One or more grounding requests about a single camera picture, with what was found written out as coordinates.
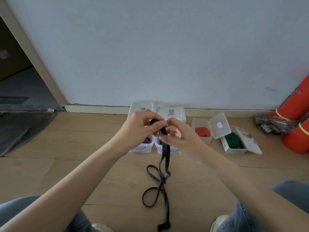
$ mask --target forearm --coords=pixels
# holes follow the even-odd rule
[[[0,228],[0,232],[64,231],[117,160],[127,152],[113,140]]]
[[[230,160],[208,146],[200,159],[212,167],[266,231],[308,231],[309,215],[271,189],[250,177]]]

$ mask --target black strap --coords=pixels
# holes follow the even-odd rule
[[[156,119],[153,119],[150,121],[150,124],[153,124],[154,122],[157,122],[158,120]],[[162,128],[160,130],[160,134],[163,134],[163,135],[167,135],[167,132],[165,130],[165,128]],[[163,162],[163,160],[165,159],[165,172],[167,173],[167,176],[165,176],[162,171],[161,171],[161,163]],[[161,232],[162,230],[168,230],[170,227],[171,227],[171,223],[170,223],[170,206],[169,206],[169,202],[168,202],[168,195],[166,193],[166,190],[165,190],[165,187],[164,187],[164,184],[166,183],[166,180],[170,178],[171,176],[171,173],[169,172],[168,170],[168,167],[169,167],[169,164],[170,164],[170,146],[164,142],[162,142],[162,157],[161,157],[161,160],[159,162],[159,169],[150,164],[147,166],[146,170],[147,170],[147,173],[148,175],[154,179],[155,181],[157,181],[159,183],[159,187],[150,187],[149,189],[147,189],[144,193],[143,193],[143,196],[142,196],[142,201],[143,201],[143,204],[148,207],[148,208],[152,208],[157,200],[158,200],[158,197],[159,197],[159,194],[160,192],[163,193],[164,195],[164,204],[165,204],[165,222],[163,224],[160,224],[158,225],[158,231]],[[156,176],[154,176],[153,174],[151,174],[149,172],[149,168],[154,168],[155,170],[157,170],[157,172],[159,173],[159,176],[160,176],[160,179],[158,179]],[[144,196],[145,194],[148,192],[148,191],[152,191],[152,190],[157,190],[157,196],[155,198],[155,201],[153,202],[152,205],[147,205],[145,204],[144,202]]]

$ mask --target white shoe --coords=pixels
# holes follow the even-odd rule
[[[102,224],[100,222],[92,224],[92,227],[95,228],[97,231],[100,231],[100,232],[114,232],[107,225],[104,225],[104,224]]]
[[[229,215],[221,215],[221,216],[217,217],[216,220],[213,222],[213,224],[211,226],[210,232],[216,232],[218,230],[219,226],[229,217],[230,217]]]

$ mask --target person's right hand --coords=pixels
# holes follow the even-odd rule
[[[206,144],[188,124],[175,118],[168,119],[167,123],[172,125],[166,128],[168,136],[162,135],[160,140],[186,153],[199,153],[205,149]]]

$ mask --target yellow rubber band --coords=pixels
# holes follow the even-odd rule
[[[302,125],[301,125],[300,123],[298,124],[298,127],[299,127],[305,134],[309,135],[309,132],[307,132],[307,131],[302,127]]]
[[[283,117],[282,115],[280,115],[277,109],[276,109],[276,113],[277,113],[277,115],[278,115],[280,118],[285,119],[285,120],[287,120],[287,121],[290,121],[289,119],[287,119],[287,118]]]

